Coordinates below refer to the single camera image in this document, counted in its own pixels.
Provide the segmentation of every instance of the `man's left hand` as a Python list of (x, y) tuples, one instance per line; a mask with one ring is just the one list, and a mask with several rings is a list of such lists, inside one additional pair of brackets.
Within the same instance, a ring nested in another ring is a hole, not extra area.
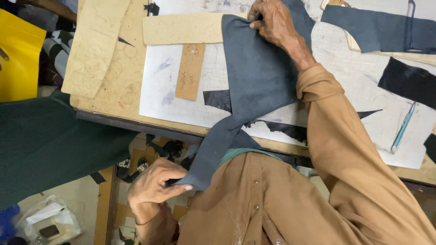
[(147, 223), (156, 216), (160, 211), (159, 203), (192, 190), (191, 185), (174, 185), (165, 188), (165, 181), (183, 178), (186, 173), (186, 169), (182, 166), (159, 158), (147, 171), (136, 178), (127, 199), (138, 224)]

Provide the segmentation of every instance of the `blue object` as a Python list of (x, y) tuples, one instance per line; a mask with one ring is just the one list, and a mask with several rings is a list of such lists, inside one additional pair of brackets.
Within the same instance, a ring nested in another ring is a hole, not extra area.
[(0, 212), (0, 242), (13, 238), (16, 234), (12, 219), (20, 212), (18, 204), (3, 209)]
[(401, 125), (400, 132), (398, 132), (397, 137), (395, 138), (394, 144), (392, 145), (391, 152), (394, 154), (397, 149), (398, 145), (401, 143), (401, 138), (403, 137), (404, 131), (406, 130), (407, 125), (409, 124), (410, 119), (412, 118), (413, 111), (415, 110), (416, 102), (412, 104), (412, 107), (409, 110), (409, 113), (407, 113), (406, 118), (404, 118), (404, 122)]

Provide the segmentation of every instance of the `hand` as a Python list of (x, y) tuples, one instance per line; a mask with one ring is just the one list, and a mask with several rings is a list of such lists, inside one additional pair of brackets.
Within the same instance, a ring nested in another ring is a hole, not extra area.
[[(254, 21), (259, 14), (263, 20)], [(248, 20), (253, 21), (251, 29), (259, 30), (262, 37), (281, 48), (289, 38), (302, 38), (294, 28), (288, 7), (280, 0), (256, 0), (251, 6)]]
[(174, 185), (165, 188), (166, 180), (183, 178), (186, 173), (186, 169), (182, 166), (159, 158), (147, 171), (136, 178), (127, 199), (138, 224), (147, 223), (155, 217), (160, 211), (159, 203), (192, 190), (191, 185)]
[[(261, 14), (263, 20), (255, 20)], [(267, 41), (281, 47), (294, 61), (298, 71), (304, 71), (316, 64), (302, 36), (295, 30), (291, 13), (280, 0), (256, 0), (248, 14), (250, 28), (259, 30)]]

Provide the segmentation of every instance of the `shirt sleeve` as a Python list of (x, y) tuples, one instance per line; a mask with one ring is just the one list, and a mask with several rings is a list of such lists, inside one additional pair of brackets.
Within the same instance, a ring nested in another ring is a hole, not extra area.
[(316, 64), (300, 73), (296, 88), (308, 111), (310, 157), (331, 206), (374, 244), (436, 244), (434, 227), (381, 159), (334, 76)]
[(178, 239), (178, 224), (166, 203), (161, 204), (160, 212), (152, 220), (136, 224), (136, 231), (141, 245), (173, 245)]

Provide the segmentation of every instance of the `man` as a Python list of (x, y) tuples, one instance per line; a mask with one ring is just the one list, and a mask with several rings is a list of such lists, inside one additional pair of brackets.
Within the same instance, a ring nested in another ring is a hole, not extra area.
[(436, 232), (406, 186), (386, 166), (334, 76), (317, 63), (280, 0), (257, 1), (250, 28), (285, 50), (299, 71), (312, 163), (330, 191), (325, 201), (290, 165), (248, 152), (215, 172), (197, 192), (180, 230), (164, 203), (192, 189), (164, 188), (186, 175), (164, 160), (129, 191), (143, 245), (148, 244), (436, 244)]

